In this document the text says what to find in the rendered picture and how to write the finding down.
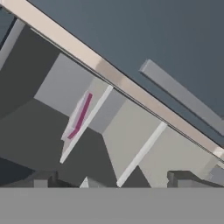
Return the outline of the dark blue-grey fridge door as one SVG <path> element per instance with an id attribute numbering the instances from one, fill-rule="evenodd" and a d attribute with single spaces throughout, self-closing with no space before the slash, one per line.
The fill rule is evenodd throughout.
<path id="1" fill-rule="evenodd" d="M 152 60 L 224 118 L 224 0 L 29 0 L 203 134 L 224 136 L 139 73 Z"/>

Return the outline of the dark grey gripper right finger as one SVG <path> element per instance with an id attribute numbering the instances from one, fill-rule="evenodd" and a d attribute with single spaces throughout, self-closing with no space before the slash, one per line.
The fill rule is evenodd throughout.
<path id="1" fill-rule="evenodd" d="M 191 171 L 168 171 L 168 187 L 177 188 L 203 188 L 203 187 L 220 187 L 222 185 L 201 179 L 194 175 Z"/>

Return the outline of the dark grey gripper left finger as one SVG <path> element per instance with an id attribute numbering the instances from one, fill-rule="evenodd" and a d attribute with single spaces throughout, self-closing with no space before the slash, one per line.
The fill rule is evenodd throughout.
<path id="1" fill-rule="evenodd" d="M 32 175 L 19 181 L 4 185 L 3 187 L 30 187 L 49 188 L 58 186 L 58 173 L 56 171 L 35 171 Z"/>

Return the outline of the white freezer shelf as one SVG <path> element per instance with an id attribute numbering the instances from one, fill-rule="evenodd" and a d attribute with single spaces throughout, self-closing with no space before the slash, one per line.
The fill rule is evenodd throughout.
<path id="1" fill-rule="evenodd" d="M 96 101 L 96 104 L 93 106 L 93 108 L 90 110 L 90 112 L 87 112 L 85 114 L 85 118 L 82 122 L 82 125 L 81 125 L 78 133 L 72 139 L 67 139 L 66 141 L 64 141 L 61 158 L 59 160 L 59 162 L 61 164 L 63 164 L 66 161 L 66 159 L 67 159 L 68 155 L 70 154 L 70 152 L 72 151 L 73 147 L 78 143 L 82 134 L 87 129 L 88 125 L 93 121 L 97 112 L 100 110 L 103 103 L 107 100 L 107 98 L 109 97 L 109 94 L 112 92 L 112 90 L 113 90 L 112 86 L 108 85 L 106 87 L 105 91 L 100 95 L 100 98 Z"/>
<path id="2" fill-rule="evenodd" d="M 132 159 L 131 163 L 127 166 L 125 171 L 122 173 L 121 177 L 117 180 L 116 184 L 118 187 L 122 187 L 126 182 L 130 174 L 136 169 L 136 167 L 143 160 L 144 156 L 150 151 L 154 143 L 158 140 L 161 134 L 165 131 L 167 124 L 165 122 L 161 122 L 154 132 L 151 134 L 149 139 L 140 149 L 140 151 L 136 154 L 136 156 Z"/>

